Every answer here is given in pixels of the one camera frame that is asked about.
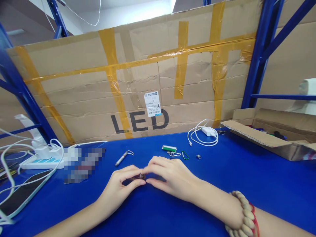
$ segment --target left hand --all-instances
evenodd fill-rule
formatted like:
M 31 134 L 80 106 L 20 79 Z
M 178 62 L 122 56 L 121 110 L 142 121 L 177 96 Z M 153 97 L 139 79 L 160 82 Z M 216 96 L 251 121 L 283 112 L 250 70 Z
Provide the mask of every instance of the left hand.
M 106 215 L 105 218 L 113 214 L 135 188 L 146 184 L 143 179 L 135 179 L 127 186 L 122 184 L 126 179 L 139 175 L 141 171 L 142 169 L 131 165 L 112 173 L 104 191 L 94 203 Z

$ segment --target cardboard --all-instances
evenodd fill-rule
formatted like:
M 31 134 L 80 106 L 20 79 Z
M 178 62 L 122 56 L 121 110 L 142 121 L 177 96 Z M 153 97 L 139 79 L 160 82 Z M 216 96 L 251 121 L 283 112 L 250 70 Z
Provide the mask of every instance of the cardboard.
M 233 133 L 256 143 L 267 150 L 290 161 L 303 160 L 308 154 L 316 152 L 316 116 L 269 109 L 260 109 L 254 115 L 254 108 L 238 109 L 234 112 L 237 121 L 224 121 L 221 124 Z M 280 132 L 288 141 L 263 133 L 254 128 L 263 128 L 266 132 Z
M 261 8 L 222 2 L 8 54 L 65 145 L 216 127 L 241 106 Z M 162 115 L 149 117 L 156 91 Z

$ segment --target carabiner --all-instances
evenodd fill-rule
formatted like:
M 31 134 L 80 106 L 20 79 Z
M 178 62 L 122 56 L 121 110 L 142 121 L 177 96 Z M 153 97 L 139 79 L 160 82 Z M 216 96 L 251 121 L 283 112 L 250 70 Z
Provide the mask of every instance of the carabiner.
M 189 159 L 189 156 L 185 153 L 185 151 L 182 151 L 182 158 L 185 159 L 185 160 L 188 160 L 188 159 Z

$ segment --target wooden bead bracelet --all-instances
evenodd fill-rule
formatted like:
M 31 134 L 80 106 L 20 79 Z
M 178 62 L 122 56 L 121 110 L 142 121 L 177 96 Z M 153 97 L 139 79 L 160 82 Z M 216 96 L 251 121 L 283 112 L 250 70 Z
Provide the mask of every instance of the wooden bead bracelet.
M 233 230 L 225 225 L 225 229 L 230 237 L 260 237 L 258 222 L 254 214 L 254 206 L 239 191 L 233 191 L 229 194 L 238 198 L 244 209 L 243 225 L 241 226 L 241 229 Z

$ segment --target white cable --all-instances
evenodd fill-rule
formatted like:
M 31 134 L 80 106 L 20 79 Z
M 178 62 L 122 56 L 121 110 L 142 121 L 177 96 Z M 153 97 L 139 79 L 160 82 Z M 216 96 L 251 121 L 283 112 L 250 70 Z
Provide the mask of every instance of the white cable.
M 71 10 L 73 13 L 75 13 L 67 4 L 66 4 L 66 7 L 68 7 L 69 10 Z M 99 20 L 100 20 L 100 11 L 101 11 L 101 0 L 100 0 L 100 7 L 99 7 L 99 18 L 98 18 L 98 22 L 95 25 L 87 22 L 85 19 L 81 18 L 77 13 L 75 13 L 75 14 L 77 15 L 77 17 L 79 17 L 81 20 L 84 20 L 89 25 L 96 26 L 99 23 Z
M 10 134 L 9 132 L 7 132 L 7 131 L 5 131 L 5 130 L 3 130 L 3 129 L 0 129 L 0 130 L 3 131 L 3 132 L 5 132 L 5 133 Z M 25 141 L 25 140 L 32 140 L 32 139 L 31 139 L 31 138 L 25 138 L 25 139 L 23 139 L 23 140 L 20 140 L 20 141 L 14 143 L 14 144 L 6 145 L 6 146 L 3 146 L 3 147 L 0 147 L 0 149 L 3 149 L 3 148 L 6 147 L 6 149 L 2 152 L 0 159 L 1 159 L 1 162 L 2 162 L 2 164 L 3 164 L 4 169 L 5 169 L 5 171 L 6 171 L 7 177 L 8 177 L 8 179 L 9 179 L 10 183 L 11 183 L 11 187 L 10 187 L 10 188 L 7 188 L 7 189 L 4 189 L 4 190 L 0 191 L 0 194 L 1 194 L 1 193 L 5 192 L 5 191 L 7 191 L 7 190 L 10 190 L 10 194 L 7 196 L 6 199 L 4 199 L 4 200 L 0 203 L 0 205 L 3 204 L 6 200 L 8 200 L 8 199 L 12 196 L 12 194 L 13 194 L 15 188 L 21 187 L 21 186 L 24 186 L 24 185 L 27 185 L 27 184 L 31 184 L 31 183 L 34 183 L 34 182 L 37 182 L 37 181 L 39 181 L 39 180 L 41 180 L 41 179 L 46 178 L 47 176 L 49 176 L 52 172 L 54 172 L 54 171 L 57 169 L 57 167 L 59 166 L 59 164 L 61 163 L 61 161 L 62 161 L 62 159 L 63 159 L 63 157 L 64 157 L 65 151 L 64 151 L 63 145 L 62 145 L 57 139 L 52 139 L 52 140 L 50 141 L 50 145 L 51 145 L 51 146 L 55 146 L 55 147 L 56 147 L 57 145 L 56 145 L 56 144 L 53 144 L 52 141 L 57 141 L 57 143 L 58 143 L 58 144 L 60 145 L 60 147 L 62 148 L 62 155 L 61 155 L 60 160 L 59 160 L 58 164 L 56 165 L 56 167 L 55 167 L 54 169 L 52 169 L 52 171 L 51 171 L 50 173 L 48 173 L 47 175 L 45 175 L 45 176 L 43 176 L 43 177 L 41 177 L 41 178 L 39 178 L 39 179 L 33 180 L 33 181 L 31 181 L 31 182 L 27 182 L 27 183 L 15 185 L 15 182 L 14 182 L 14 180 L 13 180 L 13 178 L 12 178 L 12 175 L 11 175 L 11 173 L 10 173 L 10 171 L 9 171 L 8 165 L 7 165 L 6 162 L 5 162 L 5 154 L 6 154 L 6 152 L 7 152 L 11 147 L 13 147 L 13 146 L 18 146 L 18 145 L 19 145 L 19 146 L 26 146 L 26 147 L 29 147 L 29 148 L 31 148 L 31 149 L 34 150 L 35 148 L 32 147 L 32 146 L 30 146 L 30 145 L 27 145 L 27 144 L 19 144 L 19 142 L 22 142 L 22 141 Z M 0 217 L 1 217 L 1 219 L 0 219 L 0 225 L 14 224 L 14 221 L 11 220 L 10 218 L 8 218 L 8 217 L 3 213 L 3 211 L 2 211 L 1 209 L 0 209 Z
M 9 179 L 10 183 L 11 183 L 11 188 L 10 188 L 11 191 L 10 191 L 9 196 L 7 196 L 6 199 L 4 199 L 2 202 L 0 202 L 0 205 L 3 204 L 9 197 L 11 197 L 12 193 L 14 192 L 14 186 L 15 186 L 15 182 L 14 182 L 14 180 L 13 180 L 13 178 L 12 178 L 12 175 L 11 175 L 11 173 L 10 173 L 10 171 L 9 171 L 8 165 L 7 165 L 7 163 L 6 163 L 5 159 L 4 159 L 4 156 L 5 156 L 6 152 L 7 152 L 11 147 L 17 146 L 17 145 L 26 146 L 26 147 L 29 147 L 29 148 L 33 149 L 33 147 L 30 146 L 30 145 L 18 144 L 18 142 L 14 143 L 14 144 L 12 144 L 12 145 L 9 145 L 9 146 L 4 150 L 4 152 L 2 152 L 2 154 L 1 154 L 1 162 L 2 162 L 2 165 L 3 165 L 3 167 L 4 167 L 4 169 L 5 169 L 6 173 L 7 173 L 7 177 L 8 177 L 8 179 Z
M 41 2 L 42 2 L 42 6 L 43 6 L 43 12 L 45 13 L 45 16 L 46 16 L 46 18 L 47 18 L 47 20 L 48 20 L 48 22 L 49 22 L 50 26 L 52 27 L 52 29 L 53 29 L 54 33 L 56 33 L 56 32 L 55 32 L 55 29 L 54 29 L 54 27 L 53 27 L 53 25 L 52 25 L 52 23 L 50 22 L 50 20 L 48 19 L 47 14 L 46 14 L 46 11 L 45 11 L 45 7 L 44 7 L 43 0 L 41 0 Z
M 33 139 L 33 138 L 18 136 L 18 135 L 15 135 L 15 134 L 13 134 L 13 133 L 10 133 L 10 132 L 8 132 L 8 131 L 6 131 L 6 130 L 3 130 L 2 128 L 0 128 L 0 131 L 3 132 L 3 133 L 6 133 L 6 134 L 8 134 L 8 135 L 11 135 L 12 137 L 30 139 L 30 140 L 32 140 L 32 141 L 35 141 L 35 142 L 41 144 L 39 141 L 37 141 L 37 140 L 35 140 L 35 139 Z
M 68 147 L 68 149 L 69 149 L 69 148 L 74 148 L 74 147 L 76 147 L 76 146 L 78 146 L 78 145 L 86 145 L 86 144 L 100 143 L 100 142 L 108 142 L 108 141 L 96 141 L 96 142 L 89 142 L 89 143 L 74 144 L 74 145 Z
M 199 126 L 199 125 L 200 125 L 201 123 L 203 123 L 205 120 L 207 120 L 206 123 L 205 123 L 203 126 Z M 203 146 L 214 146 L 214 145 L 217 144 L 217 142 L 218 142 L 218 133 L 217 133 L 217 131 L 216 131 L 215 129 L 213 129 L 213 128 L 211 128 L 211 129 L 216 132 L 216 136 L 215 136 L 216 140 L 215 140 L 215 141 L 212 141 L 212 142 L 203 142 L 203 141 L 201 141 L 201 140 L 199 139 L 199 137 L 198 137 L 197 131 L 199 131 L 199 130 L 201 130 L 203 127 L 205 127 L 205 125 L 208 123 L 208 121 L 209 121 L 209 119 L 204 119 L 204 120 L 201 121 L 198 125 L 196 125 L 195 128 L 192 128 L 192 129 L 188 132 L 188 141 L 189 141 L 190 146 L 192 146 L 192 142 L 191 142 L 190 139 L 189 139 L 189 133 L 190 133 L 193 129 L 195 129 L 195 130 L 194 130 L 194 132 L 191 133 L 191 136 L 190 136 L 190 137 L 191 137 L 191 139 L 192 139 L 193 141 L 195 141 L 196 143 L 201 144 L 201 145 L 203 145 Z M 198 139 L 200 142 L 194 140 L 194 139 L 192 138 L 192 134 L 195 134 L 196 137 L 197 137 L 197 139 Z
M 18 135 L 14 135 L 14 134 L 9 133 L 9 132 L 7 132 L 7 131 L 1 129 L 1 128 L 0 128 L 0 131 L 2 131 L 2 132 L 4 132 L 4 133 L 7 133 L 7 134 L 9 134 L 9 135 L 11 135 L 11 136 L 14 136 L 14 137 L 24 138 L 23 140 L 20 140 L 20 141 L 18 141 L 18 142 L 16 142 L 16 143 L 13 143 L 13 144 L 11 144 L 11 145 L 5 145 L 5 146 L 3 146 L 3 147 L 0 147 L 0 150 L 3 149 L 3 148 L 6 148 L 6 149 L 2 152 L 2 154 L 1 154 L 0 160 L 1 160 L 1 162 L 2 162 L 2 164 L 3 164 L 3 167 L 4 167 L 5 171 L 6 171 L 7 177 L 8 177 L 8 179 L 9 179 L 10 183 L 11 183 L 11 187 L 10 187 L 10 188 L 7 188 L 7 189 L 4 189 L 4 190 L 0 191 L 0 194 L 1 194 L 1 193 L 5 192 L 5 191 L 10 190 L 10 194 L 7 196 L 6 199 L 4 199 L 4 200 L 0 203 L 0 205 L 1 205 L 1 204 L 3 204 L 6 200 L 8 200 L 8 199 L 12 196 L 12 194 L 13 194 L 15 188 L 18 188 L 18 187 L 21 187 L 21 186 L 24 186 L 24 185 L 28 185 L 28 184 L 31 184 L 31 183 L 35 183 L 35 182 L 37 182 L 37 181 L 39 181 L 39 180 L 41 180 L 41 179 L 44 179 L 44 178 L 48 177 L 50 174 L 52 174 L 53 172 L 55 172 L 55 170 L 58 168 L 59 164 L 61 163 L 62 159 L 64 158 L 65 150 L 64 150 L 63 145 L 60 143 L 60 141 L 58 141 L 57 139 L 51 139 L 49 146 L 51 146 L 51 147 L 61 147 L 61 148 L 62 148 L 62 154 L 61 154 L 61 157 L 60 157 L 59 162 L 58 162 L 58 164 L 56 165 L 56 167 L 55 167 L 54 169 L 52 169 L 51 172 L 49 172 L 47 175 L 45 175 L 45 176 L 43 176 L 43 177 L 41 177 L 41 178 L 39 178 L 39 179 L 30 181 L 30 182 L 27 182 L 27 183 L 15 185 L 14 179 L 12 178 L 12 175 L 11 175 L 11 173 L 10 173 L 10 171 L 9 171 L 8 165 L 6 164 L 6 161 L 5 161 L 5 154 L 6 154 L 6 152 L 7 152 L 9 149 L 11 149 L 13 146 L 25 146 L 25 147 L 31 148 L 32 150 L 35 151 L 35 148 L 32 147 L 32 146 L 30 146 L 30 145 L 27 145 L 27 144 L 20 144 L 20 142 L 23 142 L 23 141 L 26 141 L 26 140 L 34 140 L 34 139 L 32 139 L 32 138 L 27 138 L 27 137 L 21 137 L 21 136 L 18 136 Z M 70 148 L 76 147 L 76 146 L 78 146 L 78 145 L 85 145 L 85 144 L 92 144 L 92 143 L 100 143 L 100 142 L 107 142 L 107 141 L 96 141 L 96 142 L 88 142 L 88 143 L 75 144 L 75 145 L 72 145 Z M 30 151 L 27 151 L 27 152 L 24 151 L 24 152 L 25 152 L 25 155 L 26 155 L 27 153 L 33 155 Z M 24 164 L 26 161 L 23 161 L 22 163 L 19 164 L 18 174 L 20 174 L 20 169 L 21 169 L 22 164 Z M 0 225 L 14 224 L 14 221 L 11 220 L 10 218 L 8 218 L 8 216 L 6 216 L 6 215 L 3 213 L 3 211 L 2 211 L 1 209 L 0 209 L 0 218 L 1 218 L 1 219 L 0 219 Z
M 27 155 L 27 151 L 19 151 L 18 153 L 20 153 L 20 152 L 24 152 L 24 155 L 19 156 L 18 158 L 12 158 L 12 159 L 6 159 L 6 160 L 17 160 L 17 159 L 23 158 Z

